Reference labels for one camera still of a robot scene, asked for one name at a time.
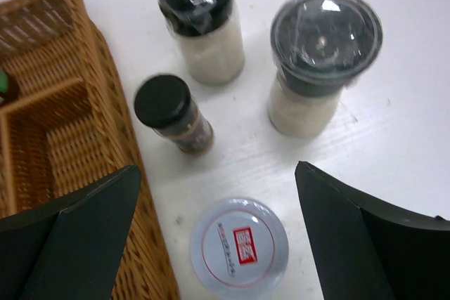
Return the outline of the salt bottle black knob cap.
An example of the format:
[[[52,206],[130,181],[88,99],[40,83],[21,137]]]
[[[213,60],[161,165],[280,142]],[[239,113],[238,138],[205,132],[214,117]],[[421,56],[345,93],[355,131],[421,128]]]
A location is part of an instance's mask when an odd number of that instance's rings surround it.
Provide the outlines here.
[[[233,81],[245,64],[235,0],[158,0],[189,74],[206,85]]]

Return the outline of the small pepper jar black cap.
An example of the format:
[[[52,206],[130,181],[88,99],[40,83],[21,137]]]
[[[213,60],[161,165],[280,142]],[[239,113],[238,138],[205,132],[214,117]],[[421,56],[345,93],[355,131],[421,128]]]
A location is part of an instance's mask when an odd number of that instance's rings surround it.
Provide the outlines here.
[[[211,124],[187,83],[176,75],[157,74],[144,81],[134,96],[134,112],[142,124],[184,153],[200,154],[212,144]]]

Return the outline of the red sauce bottle green label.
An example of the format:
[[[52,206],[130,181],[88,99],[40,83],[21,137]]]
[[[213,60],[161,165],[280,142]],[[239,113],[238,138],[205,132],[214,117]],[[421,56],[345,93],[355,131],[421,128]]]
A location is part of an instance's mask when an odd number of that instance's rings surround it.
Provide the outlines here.
[[[1,106],[8,105],[18,99],[20,89],[14,77],[0,70]]]

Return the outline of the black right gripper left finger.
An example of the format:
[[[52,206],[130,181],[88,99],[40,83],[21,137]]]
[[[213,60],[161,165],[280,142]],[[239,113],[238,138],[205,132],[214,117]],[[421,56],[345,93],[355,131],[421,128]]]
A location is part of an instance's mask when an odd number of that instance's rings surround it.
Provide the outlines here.
[[[2,299],[109,299],[141,186],[136,165],[1,220]]]

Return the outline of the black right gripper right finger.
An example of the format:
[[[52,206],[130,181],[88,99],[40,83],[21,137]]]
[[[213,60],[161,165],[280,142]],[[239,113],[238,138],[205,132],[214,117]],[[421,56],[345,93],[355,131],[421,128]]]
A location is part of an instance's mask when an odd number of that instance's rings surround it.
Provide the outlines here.
[[[295,170],[324,299],[448,299],[449,221],[390,204],[308,162]]]

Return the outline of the sauce jar white red lid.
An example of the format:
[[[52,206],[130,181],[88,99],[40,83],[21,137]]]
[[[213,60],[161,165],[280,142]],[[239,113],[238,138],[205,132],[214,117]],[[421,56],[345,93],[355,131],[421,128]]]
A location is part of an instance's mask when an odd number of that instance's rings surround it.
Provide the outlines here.
[[[265,204],[222,199],[194,226],[190,257],[200,283],[218,298],[266,299],[286,271],[288,236]]]

